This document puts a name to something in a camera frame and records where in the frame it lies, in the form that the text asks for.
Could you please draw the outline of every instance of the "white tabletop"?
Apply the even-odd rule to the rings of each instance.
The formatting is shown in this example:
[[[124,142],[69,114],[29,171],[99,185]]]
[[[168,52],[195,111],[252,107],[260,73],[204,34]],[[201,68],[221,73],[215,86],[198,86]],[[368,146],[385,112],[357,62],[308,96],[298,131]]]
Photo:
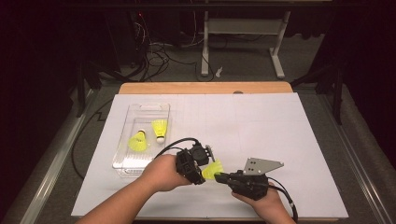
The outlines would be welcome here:
[[[167,144],[196,138],[212,147],[225,173],[243,169],[248,157],[282,161],[285,165],[267,176],[286,187],[300,218],[347,217],[297,93],[116,95],[72,216],[84,216],[134,181],[120,177],[112,160],[129,105],[154,103],[171,106]],[[190,148],[191,144],[179,146]],[[282,201],[289,209],[283,196]],[[228,186],[207,180],[203,185],[155,194],[138,218],[250,219],[257,215],[231,196]]]

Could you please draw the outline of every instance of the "transparent box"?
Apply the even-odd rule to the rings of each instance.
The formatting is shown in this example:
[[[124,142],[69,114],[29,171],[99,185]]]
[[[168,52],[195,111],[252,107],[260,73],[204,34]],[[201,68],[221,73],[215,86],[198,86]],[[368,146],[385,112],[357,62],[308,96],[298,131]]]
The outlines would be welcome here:
[[[146,166],[166,146],[166,135],[169,133],[169,104],[130,105],[122,129],[119,146],[113,159],[113,168],[121,177],[138,177]],[[166,120],[166,134],[161,143],[152,127],[152,121]],[[130,139],[139,131],[144,131],[146,149],[133,150]]]

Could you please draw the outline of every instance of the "person's left arm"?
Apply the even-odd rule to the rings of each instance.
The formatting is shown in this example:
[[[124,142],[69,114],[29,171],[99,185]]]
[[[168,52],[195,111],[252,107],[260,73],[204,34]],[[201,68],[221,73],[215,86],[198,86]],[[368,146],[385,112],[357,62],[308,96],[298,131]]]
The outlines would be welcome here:
[[[158,191],[169,191],[191,182],[176,171],[176,156],[152,161],[134,182],[117,191],[77,223],[132,223],[146,201]]]

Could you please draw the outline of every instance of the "person's left hand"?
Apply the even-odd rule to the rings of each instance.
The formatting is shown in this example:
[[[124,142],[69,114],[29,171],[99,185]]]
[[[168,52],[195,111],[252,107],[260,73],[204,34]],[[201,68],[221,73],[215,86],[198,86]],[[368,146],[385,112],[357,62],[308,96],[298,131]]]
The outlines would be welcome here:
[[[169,191],[191,182],[176,171],[176,156],[161,155],[148,164],[138,178],[152,187],[154,191]]]

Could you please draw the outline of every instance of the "yellow shuttlecock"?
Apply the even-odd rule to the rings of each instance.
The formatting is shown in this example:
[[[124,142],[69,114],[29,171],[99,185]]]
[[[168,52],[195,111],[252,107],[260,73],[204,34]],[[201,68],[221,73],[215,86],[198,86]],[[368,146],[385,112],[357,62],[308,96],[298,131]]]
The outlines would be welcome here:
[[[157,135],[157,143],[162,144],[165,142],[166,127],[168,126],[168,121],[166,119],[155,119],[151,122],[152,129]]]
[[[128,147],[133,151],[144,151],[148,147],[146,134],[144,130],[139,130],[137,134],[132,136],[128,141]]]
[[[220,172],[224,172],[224,170],[222,168],[221,162],[219,160],[216,160],[206,166],[206,168],[202,171],[202,176],[205,179],[214,179],[215,173]]]

